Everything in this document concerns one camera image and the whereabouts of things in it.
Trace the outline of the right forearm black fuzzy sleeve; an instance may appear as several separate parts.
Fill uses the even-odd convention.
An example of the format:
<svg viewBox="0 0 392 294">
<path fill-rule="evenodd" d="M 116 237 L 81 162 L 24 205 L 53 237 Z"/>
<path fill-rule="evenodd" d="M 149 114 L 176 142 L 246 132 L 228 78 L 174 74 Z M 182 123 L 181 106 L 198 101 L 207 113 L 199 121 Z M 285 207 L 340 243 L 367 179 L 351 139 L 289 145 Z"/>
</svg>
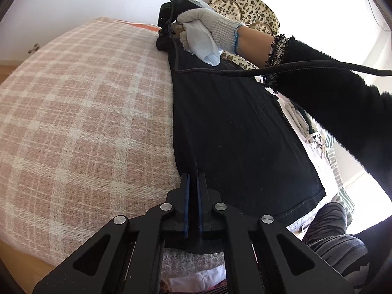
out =
<svg viewBox="0 0 392 294">
<path fill-rule="evenodd" d="M 329 56 L 294 37 L 237 30 L 236 51 L 257 67 Z M 391 94 L 350 70 L 312 68 L 268 74 L 263 84 L 307 111 L 391 194 Z"/>
</svg>

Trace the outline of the right hand in white glove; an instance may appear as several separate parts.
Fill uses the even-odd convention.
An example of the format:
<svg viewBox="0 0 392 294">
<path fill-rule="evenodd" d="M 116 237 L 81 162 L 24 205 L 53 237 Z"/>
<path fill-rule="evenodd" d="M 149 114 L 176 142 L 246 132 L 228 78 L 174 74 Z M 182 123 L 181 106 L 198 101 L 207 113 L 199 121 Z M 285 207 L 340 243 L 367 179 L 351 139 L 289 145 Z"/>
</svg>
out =
<svg viewBox="0 0 392 294">
<path fill-rule="evenodd" d="M 183 48 L 202 62 L 214 67 L 220 64 L 221 53 L 236 54 L 240 21 L 206 8 L 191 9 L 177 17 L 183 31 L 179 38 Z"/>
</svg>

